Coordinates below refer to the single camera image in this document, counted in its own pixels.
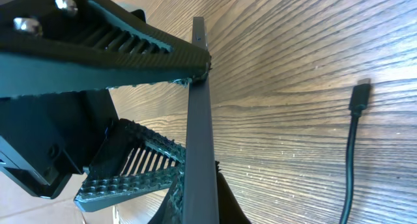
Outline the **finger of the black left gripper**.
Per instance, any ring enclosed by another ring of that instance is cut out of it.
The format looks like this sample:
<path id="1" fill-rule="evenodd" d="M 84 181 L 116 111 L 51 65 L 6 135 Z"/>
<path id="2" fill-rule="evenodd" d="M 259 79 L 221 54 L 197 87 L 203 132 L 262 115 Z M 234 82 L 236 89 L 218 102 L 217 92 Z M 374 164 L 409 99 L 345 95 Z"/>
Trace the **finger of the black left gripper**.
<path id="1" fill-rule="evenodd" d="M 196 80 L 210 62 L 112 0 L 1 0 L 3 98 Z"/>

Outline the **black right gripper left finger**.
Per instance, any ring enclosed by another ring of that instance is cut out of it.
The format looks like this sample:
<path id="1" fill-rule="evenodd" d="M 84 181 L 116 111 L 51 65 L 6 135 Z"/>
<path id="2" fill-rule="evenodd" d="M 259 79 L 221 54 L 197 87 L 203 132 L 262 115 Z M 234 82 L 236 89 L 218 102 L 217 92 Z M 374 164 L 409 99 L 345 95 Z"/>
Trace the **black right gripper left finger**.
<path id="1" fill-rule="evenodd" d="M 184 196 L 184 177 L 174 179 L 159 209 L 148 224 L 181 224 Z"/>

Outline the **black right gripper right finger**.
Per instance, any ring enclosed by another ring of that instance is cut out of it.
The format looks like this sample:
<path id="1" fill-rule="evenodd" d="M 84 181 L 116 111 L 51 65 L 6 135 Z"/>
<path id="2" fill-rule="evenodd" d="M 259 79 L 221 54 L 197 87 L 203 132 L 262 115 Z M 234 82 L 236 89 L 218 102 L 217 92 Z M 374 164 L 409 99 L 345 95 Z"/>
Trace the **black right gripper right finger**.
<path id="1" fill-rule="evenodd" d="M 220 224 L 250 224 L 251 222 L 240 208 L 225 177 L 220 172 L 220 163 L 218 161 L 215 163 Z"/>

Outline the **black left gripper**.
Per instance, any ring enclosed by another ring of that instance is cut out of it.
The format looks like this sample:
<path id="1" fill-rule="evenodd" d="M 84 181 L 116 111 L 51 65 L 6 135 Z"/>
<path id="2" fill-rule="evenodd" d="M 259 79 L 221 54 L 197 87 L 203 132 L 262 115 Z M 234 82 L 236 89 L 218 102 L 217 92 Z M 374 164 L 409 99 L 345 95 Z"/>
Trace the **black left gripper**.
<path id="1" fill-rule="evenodd" d="M 1 99 L 1 172 L 33 197 L 54 199 L 83 174 L 74 203 L 95 212 L 167 189 L 186 149 L 118 120 L 107 90 Z"/>

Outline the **Samsung Galaxy smartphone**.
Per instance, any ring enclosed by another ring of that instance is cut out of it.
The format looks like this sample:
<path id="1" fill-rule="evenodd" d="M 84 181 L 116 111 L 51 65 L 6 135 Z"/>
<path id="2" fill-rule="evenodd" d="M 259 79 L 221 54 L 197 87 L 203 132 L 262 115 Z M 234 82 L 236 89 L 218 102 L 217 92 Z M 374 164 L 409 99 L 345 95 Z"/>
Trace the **Samsung Galaxy smartphone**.
<path id="1" fill-rule="evenodd" d="M 182 222 L 220 222 L 208 74 L 189 87 Z"/>

